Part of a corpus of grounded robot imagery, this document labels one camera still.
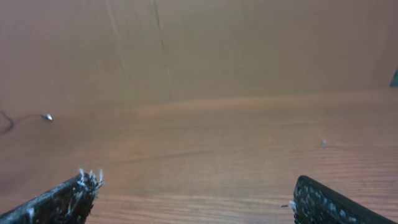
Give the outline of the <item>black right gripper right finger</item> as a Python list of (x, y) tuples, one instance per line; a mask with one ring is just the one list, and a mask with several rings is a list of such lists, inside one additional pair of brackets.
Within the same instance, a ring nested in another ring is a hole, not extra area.
[(289, 207), (295, 224), (397, 224), (306, 175), (297, 179)]

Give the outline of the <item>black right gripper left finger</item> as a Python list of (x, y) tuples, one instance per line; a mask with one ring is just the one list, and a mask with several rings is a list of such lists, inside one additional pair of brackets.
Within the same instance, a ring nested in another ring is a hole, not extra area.
[(81, 224), (91, 213), (98, 191), (104, 184), (103, 171), (79, 174), (1, 214), (1, 224)]

